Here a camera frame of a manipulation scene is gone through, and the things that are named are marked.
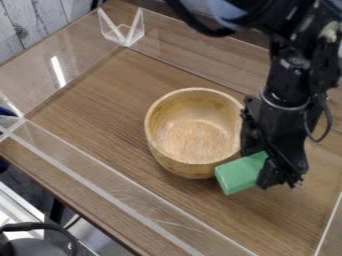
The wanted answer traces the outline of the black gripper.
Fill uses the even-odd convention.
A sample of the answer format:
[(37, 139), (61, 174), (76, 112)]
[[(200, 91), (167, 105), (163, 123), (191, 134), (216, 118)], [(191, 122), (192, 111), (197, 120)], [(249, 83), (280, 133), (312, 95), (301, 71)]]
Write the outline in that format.
[(256, 178), (261, 189), (281, 184), (293, 188), (303, 181), (308, 171), (304, 142), (322, 112), (316, 101), (299, 108), (276, 108), (256, 97), (244, 97), (240, 153), (249, 156), (264, 151), (268, 155)]

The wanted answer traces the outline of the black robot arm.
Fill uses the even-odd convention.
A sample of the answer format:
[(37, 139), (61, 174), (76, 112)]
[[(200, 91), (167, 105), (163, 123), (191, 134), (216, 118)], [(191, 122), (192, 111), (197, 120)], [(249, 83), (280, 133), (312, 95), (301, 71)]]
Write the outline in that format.
[(269, 70), (256, 97), (240, 112), (241, 155), (261, 153), (256, 185), (300, 184), (308, 171), (304, 143), (331, 120), (328, 91), (342, 79), (342, 0), (208, 0), (219, 26), (207, 26), (181, 0), (164, 0), (200, 34), (221, 38), (253, 29), (268, 38)]

